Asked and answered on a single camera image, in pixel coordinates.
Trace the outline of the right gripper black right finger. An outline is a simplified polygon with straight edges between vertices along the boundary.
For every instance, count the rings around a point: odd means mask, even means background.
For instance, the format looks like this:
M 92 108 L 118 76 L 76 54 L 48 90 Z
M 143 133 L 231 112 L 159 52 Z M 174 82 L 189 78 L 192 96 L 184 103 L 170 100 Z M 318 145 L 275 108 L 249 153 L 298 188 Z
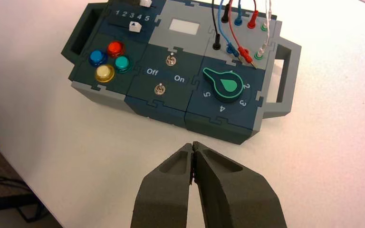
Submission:
M 287 227 L 279 198 L 261 174 L 200 142 L 192 149 L 205 227 Z

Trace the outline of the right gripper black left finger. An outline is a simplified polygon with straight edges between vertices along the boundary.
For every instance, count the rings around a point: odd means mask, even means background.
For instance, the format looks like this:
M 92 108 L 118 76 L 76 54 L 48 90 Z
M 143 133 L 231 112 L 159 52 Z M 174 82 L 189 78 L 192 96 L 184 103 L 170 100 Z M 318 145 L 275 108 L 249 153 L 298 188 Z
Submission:
M 192 144 L 186 143 L 143 178 L 134 203 L 131 227 L 187 226 L 192 159 Z

